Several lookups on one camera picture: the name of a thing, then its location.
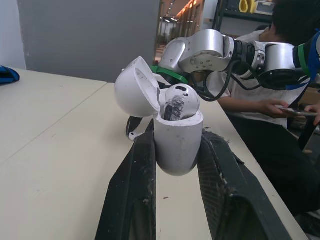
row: blue object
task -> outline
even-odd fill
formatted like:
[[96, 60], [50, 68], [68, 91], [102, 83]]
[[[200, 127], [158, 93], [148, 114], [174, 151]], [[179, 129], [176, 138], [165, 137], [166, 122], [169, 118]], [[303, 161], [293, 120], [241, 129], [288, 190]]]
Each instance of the blue object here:
[[11, 68], [0, 65], [0, 84], [11, 84], [20, 80], [20, 75]]
[[315, 37], [312, 40], [311, 49], [310, 49], [309, 58], [308, 58], [308, 68], [311, 73], [310, 81], [303, 84], [298, 84], [298, 85], [288, 85], [286, 86], [286, 89], [289, 91], [302, 88], [305, 85], [312, 83], [316, 79], [317, 71], [318, 69], [320, 69], [320, 60], [319, 60], [318, 51], [317, 51], [317, 40], [318, 38], [320, 38], [320, 31], [319, 29], [316, 29], [316, 31], [318, 33], [315, 35]]

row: white shirt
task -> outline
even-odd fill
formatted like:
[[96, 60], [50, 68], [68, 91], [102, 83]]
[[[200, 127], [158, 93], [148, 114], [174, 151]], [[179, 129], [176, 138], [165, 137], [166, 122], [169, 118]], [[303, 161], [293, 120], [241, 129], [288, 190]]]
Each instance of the white shirt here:
[[[241, 36], [238, 40], [243, 42], [251, 42], [257, 41], [259, 42], [259, 36], [264, 31], [255, 31], [249, 35]], [[208, 77], [208, 89], [213, 95], [218, 95], [221, 91], [223, 85], [225, 84], [227, 74], [225, 72], [213, 72]], [[240, 77], [236, 76], [247, 88], [251, 88], [257, 86], [259, 83], [256, 79], [252, 80], [242, 80]], [[258, 102], [261, 100], [266, 99], [278, 99], [287, 102], [291, 105], [304, 91], [306, 86], [301, 87], [296, 90], [292, 91], [276, 91], [271, 89], [266, 89], [263, 87], [259, 87], [256, 90], [246, 91], [242, 89], [232, 78], [230, 79], [229, 85], [227, 90], [224, 92], [222, 97], [231, 97], [233, 99], [239, 100], [246, 100], [251, 102]], [[233, 115], [241, 118], [251, 119], [251, 120], [259, 120], [270, 122], [277, 125], [282, 125], [284, 128], [287, 128], [287, 119], [286, 118], [277, 118], [273, 119], [269, 116], [260, 114], [260, 113], [249, 113], [249, 112], [242, 112], [242, 113], [232, 113]]]

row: green ring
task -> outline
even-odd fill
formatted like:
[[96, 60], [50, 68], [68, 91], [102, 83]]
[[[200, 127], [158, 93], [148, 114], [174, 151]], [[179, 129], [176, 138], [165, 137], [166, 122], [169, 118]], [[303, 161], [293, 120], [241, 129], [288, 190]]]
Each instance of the green ring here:
[[150, 68], [154, 74], [167, 74], [167, 75], [177, 79], [178, 81], [182, 82], [183, 84], [188, 84], [187, 79], [185, 79], [183, 76], [181, 76], [173, 71], [170, 71], [168, 69], [165, 69], [165, 68], [162, 68], [159, 66], [151, 66]]
[[311, 76], [311, 73], [310, 73], [309, 67], [307, 66], [306, 59], [305, 59], [305, 48], [304, 48], [304, 44], [298, 46], [298, 54], [299, 54], [299, 61], [300, 61], [302, 70], [304, 71], [304, 73], [305, 73], [308, 77], [310, 77], [310, 76]]

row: yellow object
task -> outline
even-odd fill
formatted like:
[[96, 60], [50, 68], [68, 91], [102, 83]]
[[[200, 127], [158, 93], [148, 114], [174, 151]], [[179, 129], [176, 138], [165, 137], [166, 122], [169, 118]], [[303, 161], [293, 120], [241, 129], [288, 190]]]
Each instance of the yellow object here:
[[256, 9], [255, 0], [240, 0], [239, 10], [241, 13], [250, 13], [253, 14]]

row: black smudge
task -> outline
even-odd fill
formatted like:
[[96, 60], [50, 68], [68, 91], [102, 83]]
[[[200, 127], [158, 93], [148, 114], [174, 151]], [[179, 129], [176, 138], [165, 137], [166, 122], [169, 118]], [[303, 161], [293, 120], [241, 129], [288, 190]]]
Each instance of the black smudge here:
[[175, 89], [178, 89], [178, 90], [181, 90], [181, 91], [184, 91], [184, 92], [187, 91], [187, 89], [185, 87], [183, 87], [183, 86], [176, 86]]
[[184, 109], [185, 103], [182, 96], [175, 96], [165, 103], [164, 120], [179, 121]]

